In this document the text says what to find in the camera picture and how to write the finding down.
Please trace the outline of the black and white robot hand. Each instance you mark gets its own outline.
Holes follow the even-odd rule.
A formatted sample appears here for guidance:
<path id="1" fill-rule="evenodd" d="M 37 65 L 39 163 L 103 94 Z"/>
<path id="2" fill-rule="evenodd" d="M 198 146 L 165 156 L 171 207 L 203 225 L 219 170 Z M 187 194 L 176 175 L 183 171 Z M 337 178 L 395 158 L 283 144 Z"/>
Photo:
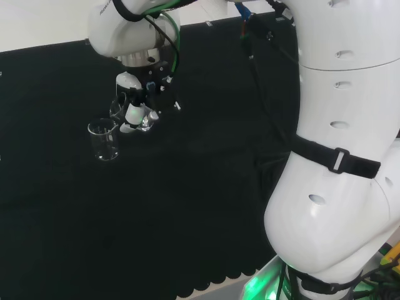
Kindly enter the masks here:
<path id="1" fill-rule="evenodd" d="M 116 95 L 121 133 L 146 132 L 177 99 L 169 64 L 159 61 L 143 67 L 127 67 L 116 77 Z"/>

